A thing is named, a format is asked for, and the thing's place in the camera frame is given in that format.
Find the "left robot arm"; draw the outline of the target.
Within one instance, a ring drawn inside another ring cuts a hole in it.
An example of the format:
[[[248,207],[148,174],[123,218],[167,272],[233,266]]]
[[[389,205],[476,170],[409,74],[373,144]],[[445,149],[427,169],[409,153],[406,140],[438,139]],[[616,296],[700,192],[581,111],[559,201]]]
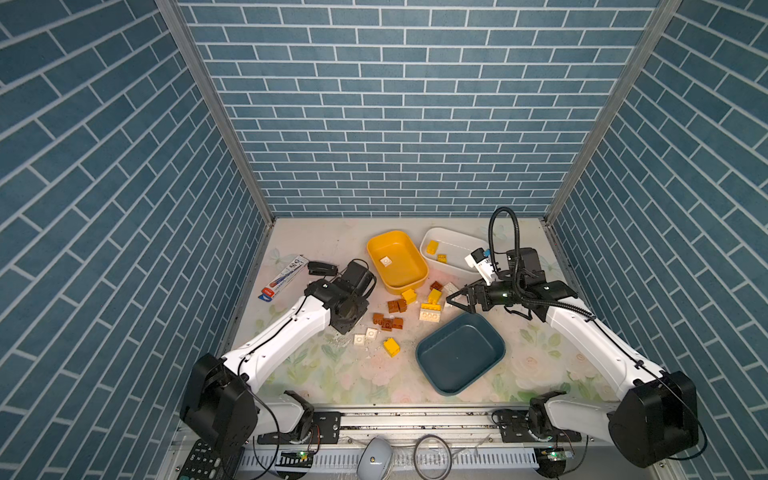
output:
[[[275,433],[283,442],[303,442],[312,430],[314,407],[293,391],[271,401],[258,391],[290,355],[332,327],[344,335],[367,312],[376,277],[354,259],[331,280],[318,279],[282,317],[221,357],[205,354],[193,365],[180,419],[213,452],[227,458],[248,440]]]

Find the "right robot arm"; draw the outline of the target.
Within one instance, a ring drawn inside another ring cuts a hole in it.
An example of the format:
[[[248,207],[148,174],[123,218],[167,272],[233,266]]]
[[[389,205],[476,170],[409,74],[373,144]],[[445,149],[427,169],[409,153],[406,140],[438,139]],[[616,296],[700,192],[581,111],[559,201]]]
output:
[[[523,289],[512,280],[478,280],[448,296],[449,304],[467,312],[502,307],[527,320],[540,320],[586,357],[616,398],[578,400],[560,390],[529,403],[531,434],[548,439],[574,431],[611,442],[637,467],[662,460],[690,461],[709,447],[698,418],[698,397],[684,373],[668,372],[642,356],[587,309],[562,281]]]

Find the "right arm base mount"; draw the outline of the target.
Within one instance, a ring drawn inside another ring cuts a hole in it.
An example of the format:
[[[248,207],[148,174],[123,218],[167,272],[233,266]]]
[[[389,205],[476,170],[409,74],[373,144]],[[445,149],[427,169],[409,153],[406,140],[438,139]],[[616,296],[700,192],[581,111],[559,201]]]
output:
[[[556,440],[576,443],[582,440],[579,432],[557,429],[529,409],[497,409],[491,413],[490,418],[504,443],[547,443]]]

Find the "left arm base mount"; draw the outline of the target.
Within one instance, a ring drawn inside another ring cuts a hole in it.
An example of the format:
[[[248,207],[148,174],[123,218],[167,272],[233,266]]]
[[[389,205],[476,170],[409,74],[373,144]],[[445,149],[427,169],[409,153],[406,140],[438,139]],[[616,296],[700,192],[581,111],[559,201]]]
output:
[[[304,414],[292,430],[280,428],[256,437],[259,445],[314,445],[337,444],[342,414],[339,411],[315,411],[311,417]]]

